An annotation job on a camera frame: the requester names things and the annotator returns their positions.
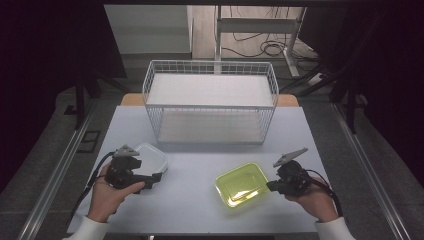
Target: metal rail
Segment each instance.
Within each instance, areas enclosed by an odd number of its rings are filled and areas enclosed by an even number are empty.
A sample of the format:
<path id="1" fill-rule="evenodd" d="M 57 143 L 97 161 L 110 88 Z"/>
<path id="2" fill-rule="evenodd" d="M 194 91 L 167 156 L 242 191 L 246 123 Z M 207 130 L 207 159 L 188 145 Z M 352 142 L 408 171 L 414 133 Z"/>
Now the metal rail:
<path id="1" fill-rule="evenodd" d="M 403 220 L 400 214 L 396 210 L 396 207 L 390 200 L 390 197 L 387 194 L 386 190 L 384 189 L 383 184 L 381 183 L 376 172 L 374 171 L 374 168 L 370 160 L 368 159 L 367 154 L 362 148 L 362 145 L 359 139 L 357 138 L 356 135 L 350 132 L 349 127 L 347 126 L 346 121 L 344 120 L 346 119 L 346 117 L 342 107 L 340 106 L 340 104 L 335 104 L 335 103 L 332 103 L 331 105 L 337 115 L 337 118 L 343 129 L 343 132 L 345 133 L 346 138 L 350 146 L 352 147 L 356 158 L 358 159 L 359 165 L 361 166 L 364 172 L 365 178 L 367 179 L 377 199 L 378 204 L 383 210 L 383 213 L 386 216 L 389 226 L 392 229 L 396 239 L 399 239 L 399 240 L 411 239 L 408 234 L 408 231 L 405 228 L 405 224 L 403 223 Z"/>
<path id="2" fill-rule="evenodd" d="M 27 240 L 34 239 L 36 237 L 38 230 L 40 229 L 41 224 L 43 223 L 43 220 L 47 214 L 47 211 L 49 210 L 50 205 L 56 196 L 57 190 L 59 189 L 63 178 L 65 177 L 72 158 L 77 151 L 78 145 L 84 136 L 84 132 L 91 122 L 96 106 L 97 102 L 95 100 L 92 100 L 89 103 L 85 120 L 82 122 L 81 127 L 78 130 L 75 130 L 74 134 L 72 135 L 68 146 L 56 164 L 52 175 L 50 176 L 34 208 L 27 218 L 27 221 L 24 224 L 18 239 Z"/>

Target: black curtain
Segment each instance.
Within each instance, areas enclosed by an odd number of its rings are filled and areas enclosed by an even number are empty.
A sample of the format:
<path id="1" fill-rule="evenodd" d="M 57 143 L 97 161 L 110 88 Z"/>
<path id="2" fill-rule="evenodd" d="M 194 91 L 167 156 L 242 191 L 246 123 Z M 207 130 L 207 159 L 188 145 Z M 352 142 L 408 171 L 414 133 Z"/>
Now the black curtain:
<path id="1" fill-rule="evenodd" d="M 0 3 L 0 190 L 44 130 L 57 95 L 93 70 L 126 77 L 99 1 Z"/>
<path id="2" fill-rule="evenodd" d="M 358 76 L 368 100 L 366 115 L 424 186 L 422 10 L 411 2 L 389 10 L 362 57 Z"/>

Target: wall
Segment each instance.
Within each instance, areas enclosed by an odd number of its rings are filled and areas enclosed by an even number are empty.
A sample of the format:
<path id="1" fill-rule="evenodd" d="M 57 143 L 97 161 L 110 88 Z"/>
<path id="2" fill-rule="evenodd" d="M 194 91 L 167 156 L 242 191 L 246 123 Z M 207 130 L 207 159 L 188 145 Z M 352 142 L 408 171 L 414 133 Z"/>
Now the wall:
<path id="1" fill-rule="evenodd" d="M 191 6 L 105 5 L 121 54 L 191 52 Z"/>

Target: table surface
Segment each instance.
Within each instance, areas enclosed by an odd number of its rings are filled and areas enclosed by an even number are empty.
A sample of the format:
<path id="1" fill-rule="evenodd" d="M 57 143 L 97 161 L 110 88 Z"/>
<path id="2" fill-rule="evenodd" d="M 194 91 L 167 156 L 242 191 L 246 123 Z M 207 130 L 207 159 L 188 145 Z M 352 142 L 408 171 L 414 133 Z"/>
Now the table surface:
<path id="1" fill-rule="evenodd" d="M 123 102 L 139 97 L 127 95 Z M 327 178 L 302 108 L 277 107 L 262 145 L 197 145 L 158 144 L 145 107 L 118 106 L 93 167 L 107 152 L 123 144 L 137 148 L 143 143 L 167 155 L 168 171 L 152 190 L 127 197 L 125 204 L 109 219 L 111 232 L 249 235 L 315 231 L 315 218 L 300 205 L 284 201 L 278 193 L 267 193 L 229 209 L 214 187 L 219 175 L 249 162 L 257 163 L 269 180 L 276 180 L 273 163 L 283 153 L 303 147 L 309 150 L 296 160 Z M 79 226 L 88 211 L 90 198 L 91 195 L 87 196 L 81 203 L 68 231 L 73 232 Z"/>
<path id="2" fill-rule="evenodd" d="M 143 94 L 128 93 L 122 98 L 121 106 L 144 106 Z M 299 107 L 297 98 L 291 94 L 280 94 L 277 107 Z"/>

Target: white wire basket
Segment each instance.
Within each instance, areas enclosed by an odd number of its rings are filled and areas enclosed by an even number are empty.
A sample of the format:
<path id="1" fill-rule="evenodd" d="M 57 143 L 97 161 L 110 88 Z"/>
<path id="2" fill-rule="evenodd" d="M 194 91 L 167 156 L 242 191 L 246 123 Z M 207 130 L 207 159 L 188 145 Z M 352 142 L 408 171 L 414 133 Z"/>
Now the white wire basket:
<path id="1" fill-rule="evenodd" d="M 159 143 L 262 144 L 278 94 L 266 62 L 152 61 L 143 84 Z"/>

